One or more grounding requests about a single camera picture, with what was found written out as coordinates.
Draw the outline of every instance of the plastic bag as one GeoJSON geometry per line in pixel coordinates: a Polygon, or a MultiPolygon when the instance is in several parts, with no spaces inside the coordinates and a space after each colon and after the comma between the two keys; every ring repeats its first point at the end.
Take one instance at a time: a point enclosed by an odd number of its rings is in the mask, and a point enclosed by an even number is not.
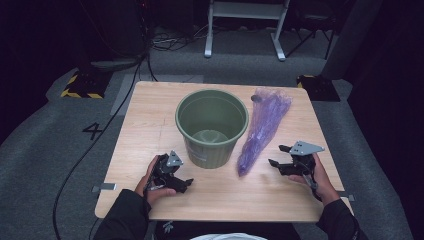
{"type": "Polygon", "coordinates": [[[246,143],[237,161],[238,175],[246,175],[259,154],[274,138],[281,119],[292,103],[283,90],[259,87],[252,96],[253,116],[246,143]]]}

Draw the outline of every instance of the stand leg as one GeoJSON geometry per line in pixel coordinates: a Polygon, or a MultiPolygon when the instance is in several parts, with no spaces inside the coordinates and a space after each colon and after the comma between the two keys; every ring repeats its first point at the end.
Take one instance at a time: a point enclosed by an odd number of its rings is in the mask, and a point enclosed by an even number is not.
{"type": "Polygon", "coordinates": [[[290,0],[285,0],[283,3],[283,9],[281,10],[281,16],[278,20],[277,31],[275,33],[271,33],[272,42],[274,43],[275,51],[277,52],[278,60],[284,61],[286,60],[286,56],[284,55],[283,49],[280,44],[280,34],[281,29],[283,27],[284,19],[286,18],[287,9],[289,7],[290,0]]]}
{"type": "Polygon", "coordinates": [[[209,16],[208,16],[208,36],[206,38],[205,57],[210,58],[212,56],[212,42],[213,42],[213,1],[209,3],[209,16]]]}

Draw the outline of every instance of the white object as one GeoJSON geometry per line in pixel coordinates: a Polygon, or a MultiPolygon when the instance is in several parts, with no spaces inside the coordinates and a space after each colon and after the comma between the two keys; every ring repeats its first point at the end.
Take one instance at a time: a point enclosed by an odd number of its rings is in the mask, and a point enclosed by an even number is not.
{"type": "Polygon", "coordinates": [[[210,0],[205,57],[209,58],[212,56],[213,17],[254,18],[278,20],[277,30],[275,33],[271,33],[271,38],[278,59],[284,61],[286,57],[281,48],[279,37],[289,3],[290,0],[285,0],[283,4],[235,3],[210,0]]]}

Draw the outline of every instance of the wooden table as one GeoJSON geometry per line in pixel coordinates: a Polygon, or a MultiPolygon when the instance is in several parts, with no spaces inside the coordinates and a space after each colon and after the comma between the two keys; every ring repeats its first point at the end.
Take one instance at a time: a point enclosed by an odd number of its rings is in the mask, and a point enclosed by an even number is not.
{"type": "Polygon", "coordinates": [[[268,162],[269,158],[280,163],[291,162],[291,156],[278,149],[280,144],[292,146],[297,140],[303,140],[323,146],[326,150],[319,156],[330,181],[336,190],[344,190],[306,91],[281,88],[293,97],[293,103],[250,173],[240,178],[236,163],[249,128],[238,140],[231,159],[223,167],[202,169],[187,156],[183,137],[175,124],[175,110],[184,96],[204,88],[232,92],[245,103],[252,117],[250,97],[256,86],[137,83],[104,181],[116,183],[116,190],[101,191],[95,210],[97,217],[105,217],[122,189],[135,189],[155,155],[175,150],[184,161],[175,176],[183,180],[194,178],[194,182],[184,194],[156,202],[150,212],[151,219],[317,221],[322,213],[322,204],[314,199],[309,187],[281,176],[278,169],[268,162]]]}

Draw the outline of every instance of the green bucket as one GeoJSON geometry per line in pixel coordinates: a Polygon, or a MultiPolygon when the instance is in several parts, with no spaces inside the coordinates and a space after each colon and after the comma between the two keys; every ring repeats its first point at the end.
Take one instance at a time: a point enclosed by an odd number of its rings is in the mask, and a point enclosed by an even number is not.
{"type": "Polygon", "coordinates": [[[187,95],[175,112],[190,160],[213,169],[230,159],[237,140],[246,131],[249,113],[229,92],[204,89],[187,95]]]}

